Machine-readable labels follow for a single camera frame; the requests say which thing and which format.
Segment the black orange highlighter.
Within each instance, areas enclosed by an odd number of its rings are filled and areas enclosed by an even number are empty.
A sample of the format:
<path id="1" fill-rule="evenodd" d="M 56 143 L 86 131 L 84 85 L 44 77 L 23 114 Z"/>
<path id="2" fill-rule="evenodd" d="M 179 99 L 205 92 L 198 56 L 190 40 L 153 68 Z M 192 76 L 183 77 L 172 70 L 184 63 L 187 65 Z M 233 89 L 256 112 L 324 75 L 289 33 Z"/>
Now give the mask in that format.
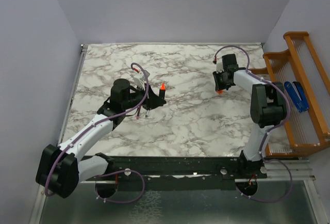
<path id="1" fill-rule="evenodd" d="M 165 99 L 165 94 L 166 94 L 166 87 L 165 87 L 165 84 L 162 83 L 162 85 L 159 89 L 159 97 L 164 100 Z"/>

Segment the red ink pen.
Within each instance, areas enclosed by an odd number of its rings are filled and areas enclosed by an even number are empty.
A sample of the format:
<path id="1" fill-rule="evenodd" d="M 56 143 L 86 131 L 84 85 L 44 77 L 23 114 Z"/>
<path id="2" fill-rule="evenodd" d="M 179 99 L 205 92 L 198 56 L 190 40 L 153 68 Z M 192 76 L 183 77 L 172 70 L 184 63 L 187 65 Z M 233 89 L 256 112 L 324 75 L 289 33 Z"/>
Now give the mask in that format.
<path id="1" fill-rule="evenodd" d="M 139 119 L 140 117 L 140 112 L 141 112 L 141 106 L 138 108 L 136 119 Z"/>

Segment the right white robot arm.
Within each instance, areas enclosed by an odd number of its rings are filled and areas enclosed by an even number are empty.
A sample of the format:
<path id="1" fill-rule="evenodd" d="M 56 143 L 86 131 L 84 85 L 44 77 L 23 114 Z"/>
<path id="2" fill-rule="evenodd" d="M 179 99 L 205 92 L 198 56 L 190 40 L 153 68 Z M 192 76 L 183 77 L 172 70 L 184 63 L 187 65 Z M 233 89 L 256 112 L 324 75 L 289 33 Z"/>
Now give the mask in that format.
<path id="1" fill-rule="evenodd" d="M 279 127 L 287 117 L 283 84 L 264 80 L 250 70 L 239 67 L 235 54 L 222 56 L 222 62 L 217 63 L 212 74 L 217 92 L 239 86 L 251 95 L 250 116 L 254 126 L 242 151 L 246 161 L 237 165 L 238 174 L 242 178 L 249 178 L 256 170 L 252 162 L 263 158 L 270 131 Z"/>

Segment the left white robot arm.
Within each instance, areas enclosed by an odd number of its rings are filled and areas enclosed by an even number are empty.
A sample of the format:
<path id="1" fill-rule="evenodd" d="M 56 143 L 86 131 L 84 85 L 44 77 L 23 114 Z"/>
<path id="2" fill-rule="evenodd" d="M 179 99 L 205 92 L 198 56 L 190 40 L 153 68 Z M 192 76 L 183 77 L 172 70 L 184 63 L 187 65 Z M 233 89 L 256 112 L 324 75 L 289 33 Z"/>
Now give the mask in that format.
<path id="1" fill-rule="evenodd" d="M 138 82 L 135 88 L 126 79 L 115 80 L 110 96 L 81 131 L 62 144 L 48 145 L 42 151 L 36 182 L 44 186 L 45 194 L 66 198 L 86 179 L 94 176 L 110 179 L 114 173 L 110 157 L 102 153 L 87 160 L 83 157 L 101 138 L 114 131 L 130 111 L 164 106 L 165 93 L 164 85 L 155 94 L 147 83 Z"/>

